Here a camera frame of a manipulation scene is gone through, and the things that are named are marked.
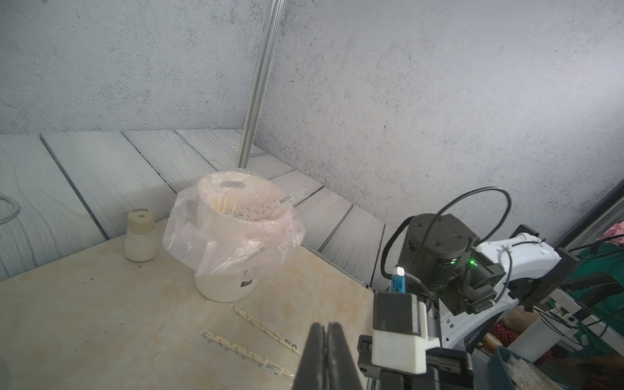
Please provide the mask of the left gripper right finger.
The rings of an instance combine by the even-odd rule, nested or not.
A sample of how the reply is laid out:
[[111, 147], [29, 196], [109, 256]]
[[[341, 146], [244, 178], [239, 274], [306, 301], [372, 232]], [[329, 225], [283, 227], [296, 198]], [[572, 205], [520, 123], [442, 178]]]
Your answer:
[[358, 369], [349, 350], [342, 326], [329, 323], [326, 338], [327, 389], [362, 390]]

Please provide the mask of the clear plastic chopstick wrapper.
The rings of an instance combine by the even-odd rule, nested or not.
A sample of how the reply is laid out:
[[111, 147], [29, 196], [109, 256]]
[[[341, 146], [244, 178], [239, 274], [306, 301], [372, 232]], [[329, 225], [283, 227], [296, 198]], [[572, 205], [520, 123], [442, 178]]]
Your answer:
[[263, 218], [269, 218], [271, 215], [279, 212], [281, 208], [286, 204], [290, 203], [294, 198], [294, 193], [287, 193], [282, 198], [278, 198], [275, 200], [271, 200], [268, 203], [264, 203], [262, 205], [255, 206], [253, 208], [253, 212], [257, 215], [261, 215]]

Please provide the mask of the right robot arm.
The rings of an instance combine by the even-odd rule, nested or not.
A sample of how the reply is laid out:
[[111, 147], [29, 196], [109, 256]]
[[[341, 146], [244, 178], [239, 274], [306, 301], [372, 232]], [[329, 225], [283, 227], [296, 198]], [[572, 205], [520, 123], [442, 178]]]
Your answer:
[[449, 214], [406, 219], [390, 282], [374, 297], [373, 333], [357, 343], [358, 367], [381, 389], [471, 389], [477, 340], [507, 311], [531, 309], [577, 265], [527, 227], [480, 239]]

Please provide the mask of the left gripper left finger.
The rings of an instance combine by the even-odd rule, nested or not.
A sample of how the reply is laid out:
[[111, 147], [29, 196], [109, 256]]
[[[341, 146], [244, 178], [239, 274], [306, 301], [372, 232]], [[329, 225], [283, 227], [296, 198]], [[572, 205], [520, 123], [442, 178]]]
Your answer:
[[313, 323], [292, 385], [293, 390], [322, 390], [326, 382], [326, 334], [321, 323]]

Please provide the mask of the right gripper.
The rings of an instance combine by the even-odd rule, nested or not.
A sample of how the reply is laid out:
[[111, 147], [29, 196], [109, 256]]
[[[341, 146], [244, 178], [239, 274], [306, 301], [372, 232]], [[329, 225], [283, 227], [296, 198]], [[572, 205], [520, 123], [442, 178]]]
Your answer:
[[471, 356], [455, 349], [419, 349], [415, 344], [375, 344], [372, 336], [358, 338], [358, 368], [371, 389], [473, 389]]

